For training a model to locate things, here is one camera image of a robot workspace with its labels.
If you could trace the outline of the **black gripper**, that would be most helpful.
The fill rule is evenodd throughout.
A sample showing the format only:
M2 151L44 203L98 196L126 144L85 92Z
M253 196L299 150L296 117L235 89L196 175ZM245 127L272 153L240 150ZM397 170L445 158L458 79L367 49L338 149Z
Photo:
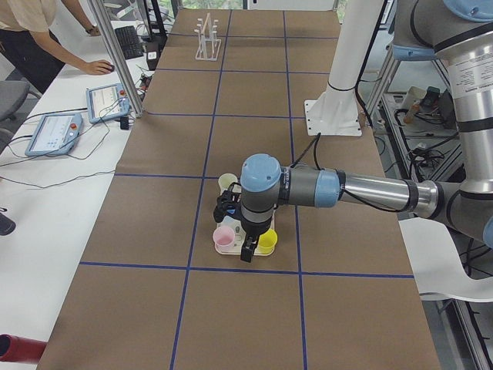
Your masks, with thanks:
M258 245L260 235L265 234L269 228L269 223L242 223L245 231L244 241L241 247L240 260L250 263L253 259L255 246Z

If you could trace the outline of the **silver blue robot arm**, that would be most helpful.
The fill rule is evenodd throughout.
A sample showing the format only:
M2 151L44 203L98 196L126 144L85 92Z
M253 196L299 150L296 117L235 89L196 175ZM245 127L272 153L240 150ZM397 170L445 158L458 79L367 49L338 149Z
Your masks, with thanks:
M437 56L447 64L466 177L462 183L388 180L342 170L282 167L266 154L250 156L240 177L238 212L251 261L260 236L282 204L332 207L338 201L439 221L492 243L492 3L401 1L394 31L397 57Z

